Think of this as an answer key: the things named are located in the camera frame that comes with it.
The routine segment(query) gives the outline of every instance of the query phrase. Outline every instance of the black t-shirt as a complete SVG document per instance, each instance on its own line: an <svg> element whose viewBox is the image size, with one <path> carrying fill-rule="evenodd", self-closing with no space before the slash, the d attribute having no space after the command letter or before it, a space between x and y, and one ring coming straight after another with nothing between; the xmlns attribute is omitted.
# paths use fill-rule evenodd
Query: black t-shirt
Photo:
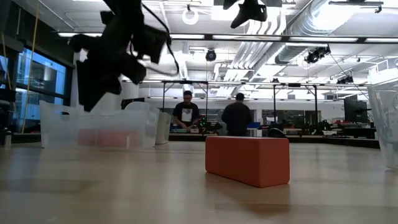
<svg viewBox="0 0 398 224"><path fill-rule="evenodd" d="M244 134L248 124L252 122L250 109L239 102L228 105L221 119L226 123L226 129L235 134Z"/></svg>
<svg viewBox="0 0 398 224"><path fill-rule="evenodd" d="M176 116L179 121L188 127L192 125L194 120L199 118L199 108L194 103L186 105L182 102L175 106L173 116Z"/></svg>

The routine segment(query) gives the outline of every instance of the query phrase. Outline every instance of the man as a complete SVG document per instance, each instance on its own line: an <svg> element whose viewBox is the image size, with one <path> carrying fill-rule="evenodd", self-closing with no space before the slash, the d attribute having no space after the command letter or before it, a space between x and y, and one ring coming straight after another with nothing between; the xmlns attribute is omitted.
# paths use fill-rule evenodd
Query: man
<svg viewBox="0 0 398 224"><path fill-rule="evenodd" d="M244 95L238 93L236 102L228 105L221 119L226 123L229 136L246 136L248 124L252 122L250 109L243 104Z"/></svg>
<svg viewBox="0 0 398 224"><path fill-rule="evenodd" d="M191 102L191 91L185 91L183 98L184 102L177 104L174 108L174 123L178 125L178 128L190 129L199 121L199 108Z"/></svg>

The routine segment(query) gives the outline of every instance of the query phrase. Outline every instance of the translucent plastic bin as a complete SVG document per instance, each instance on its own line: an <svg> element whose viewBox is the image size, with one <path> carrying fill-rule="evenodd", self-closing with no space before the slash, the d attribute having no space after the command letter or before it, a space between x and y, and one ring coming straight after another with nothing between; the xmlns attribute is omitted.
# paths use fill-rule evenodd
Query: translucent plastic bin
<svg viewBox="0 0 398 224"><path fill-rule="evenodd" d="M43 147L98 146L146 148L155 145L159 110L133 102L125 110L79 112L40 102ZM60 115L62 110L70 115Z"/></svg>
<svg viewBox="0 0 398 224"><path fill-rule="evenodd" d="M385 165L398 169L398 80L370 86L368 92Z"/></svg>
<svg viewBox="0 0 398 224"><path fill-rule="evenodd" d="M165 144L169 141L171 115L168 113L159 113L159 121L157 123L156 144Z"/></svg>

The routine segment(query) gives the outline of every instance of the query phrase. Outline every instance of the wooden floor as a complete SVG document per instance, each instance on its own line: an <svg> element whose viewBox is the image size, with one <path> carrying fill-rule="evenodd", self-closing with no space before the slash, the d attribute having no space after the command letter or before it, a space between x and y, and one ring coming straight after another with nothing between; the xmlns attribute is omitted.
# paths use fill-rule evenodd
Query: wooden floor
<svg viewBox="0 0 398 224"><path fill-rule="evenodd" d="M0 149L0 223L398 223L379 150L291 144L290 184L257 189L207 174L204 146Z"/></svg>

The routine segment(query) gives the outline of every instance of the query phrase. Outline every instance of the foam block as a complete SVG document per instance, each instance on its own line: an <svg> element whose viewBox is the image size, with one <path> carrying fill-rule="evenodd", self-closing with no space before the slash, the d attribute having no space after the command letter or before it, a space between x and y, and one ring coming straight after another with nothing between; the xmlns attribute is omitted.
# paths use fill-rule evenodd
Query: foam block
<svg viewBox="0 0 398 224"><path fill-rule="evenodd" d="M206 138L206 171L255 187L289 183L289 140Z"/></svg>

